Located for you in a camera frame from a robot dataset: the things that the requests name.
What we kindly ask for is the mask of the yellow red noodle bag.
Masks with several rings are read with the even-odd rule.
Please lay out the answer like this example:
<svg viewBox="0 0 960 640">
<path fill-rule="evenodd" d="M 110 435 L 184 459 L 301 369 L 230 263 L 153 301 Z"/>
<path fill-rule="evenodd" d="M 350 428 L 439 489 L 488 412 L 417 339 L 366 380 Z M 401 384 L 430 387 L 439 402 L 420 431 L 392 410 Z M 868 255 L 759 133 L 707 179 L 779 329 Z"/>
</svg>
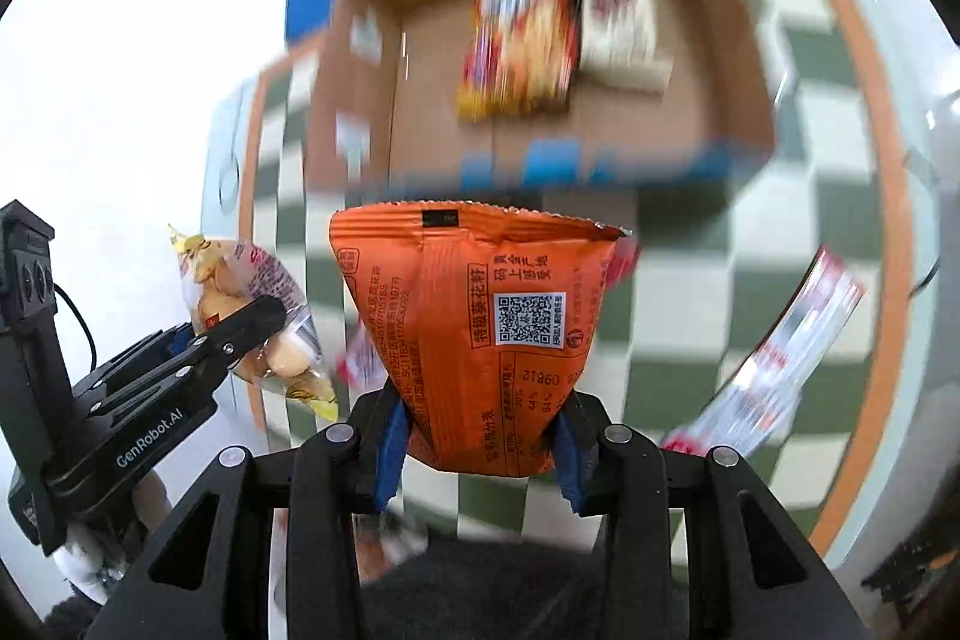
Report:
<svg viewBox="0 0 960 640">
<path fill-rule="evenodd" d="M 574 0 L 473 0 L 457 115 L 480 122 L 565 112 L 578 58 Z"/>
</svg>

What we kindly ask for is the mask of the red white chicken snack pack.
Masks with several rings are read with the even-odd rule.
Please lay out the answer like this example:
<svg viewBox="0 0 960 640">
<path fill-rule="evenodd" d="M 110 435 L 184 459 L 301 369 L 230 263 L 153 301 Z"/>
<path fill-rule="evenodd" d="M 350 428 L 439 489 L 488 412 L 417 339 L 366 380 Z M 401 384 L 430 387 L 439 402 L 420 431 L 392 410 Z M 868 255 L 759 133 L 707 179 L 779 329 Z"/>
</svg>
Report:
<svg viewBox="0 0 960 640">
<path fill-rule="evenodd" d="M 337 375 L 359 393 L 374 392 L 386 383 L 386 367 L 363 321 L 359 321 L 348 336 L 337 360 Z"/>
</svg>

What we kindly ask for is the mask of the yellow biscuit snack bag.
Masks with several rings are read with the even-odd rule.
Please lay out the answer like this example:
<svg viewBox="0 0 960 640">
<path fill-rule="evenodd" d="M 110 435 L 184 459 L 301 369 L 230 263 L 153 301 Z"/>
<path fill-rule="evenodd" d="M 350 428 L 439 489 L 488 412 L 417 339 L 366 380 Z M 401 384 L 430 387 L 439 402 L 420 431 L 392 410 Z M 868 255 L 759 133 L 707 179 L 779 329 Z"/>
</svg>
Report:
<svg viewBox="0 0 960 640">
<path fill-rule="evenodd" d="M 251 241 L 171 237 L 195 335 L 235 333 L 223 347 L 233 374 L 332 422 L 338 401 L 306 294 L 274 253 Z"/>
</svg>

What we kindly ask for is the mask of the orange snack bag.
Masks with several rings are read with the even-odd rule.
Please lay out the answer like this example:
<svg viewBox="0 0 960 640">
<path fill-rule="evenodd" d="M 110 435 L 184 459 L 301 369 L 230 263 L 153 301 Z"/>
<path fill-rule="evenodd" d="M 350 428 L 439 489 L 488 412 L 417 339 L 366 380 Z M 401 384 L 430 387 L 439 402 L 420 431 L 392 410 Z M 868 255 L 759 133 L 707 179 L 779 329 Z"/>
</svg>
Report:
<svg viewBox="0 0 960 640">
<path fill-rule="evenodd" d="M 439 471 L 529 477 L 586 369 L 605 292 L 636 237 L 584 218 L 475 202 L 342 209 L 329 241 L 359 319 Z"/>
</svg>

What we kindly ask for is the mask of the white cookie packet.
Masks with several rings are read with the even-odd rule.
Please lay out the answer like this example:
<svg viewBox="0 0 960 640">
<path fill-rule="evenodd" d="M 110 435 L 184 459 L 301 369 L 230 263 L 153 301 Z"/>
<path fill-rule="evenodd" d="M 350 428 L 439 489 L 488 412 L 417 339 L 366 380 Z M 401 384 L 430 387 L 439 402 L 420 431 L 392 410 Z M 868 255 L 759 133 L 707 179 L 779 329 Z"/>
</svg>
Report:
<svg viewBox="0 0 960 640">
<path fill-rule="evenodd" d="M 656 0 L 581 0 L 579 71 L 587 78 L 662 94 L 673 66 L 659 49 Z"/>
</svg>

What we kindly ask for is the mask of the long red white packet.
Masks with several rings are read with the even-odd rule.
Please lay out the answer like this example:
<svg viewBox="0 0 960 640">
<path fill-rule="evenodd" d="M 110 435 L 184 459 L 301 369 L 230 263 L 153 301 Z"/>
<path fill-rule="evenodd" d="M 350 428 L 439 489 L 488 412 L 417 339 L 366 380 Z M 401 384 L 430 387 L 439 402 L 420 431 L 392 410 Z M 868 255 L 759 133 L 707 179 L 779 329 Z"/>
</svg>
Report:
<svg viewBox="0 0 960 640">
<path fill-rule="evenodd" d="M 753 455 L 786 432 L 805 383 L 827 356 L 864 298 L 838 255 L 822 247 L 799 287 L 752 353 L 711 396 L 698 416 L 667 432 L 667 452 L 704 456 L 716 447 Z"/>
</svg>

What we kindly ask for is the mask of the cardboard milk box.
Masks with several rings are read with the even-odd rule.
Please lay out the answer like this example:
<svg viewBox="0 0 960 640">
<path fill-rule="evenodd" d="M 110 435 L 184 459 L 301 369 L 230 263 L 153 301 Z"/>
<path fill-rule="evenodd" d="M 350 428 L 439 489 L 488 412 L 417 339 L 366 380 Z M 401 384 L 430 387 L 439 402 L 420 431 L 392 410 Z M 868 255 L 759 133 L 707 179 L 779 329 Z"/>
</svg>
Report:
<svg viewBox="0 0 960 640">
<path fill-rule="evenodd" d="M 334 0 L 313 190 L 715 181 L 775 146 L 745 0 Z"/>
</svg>

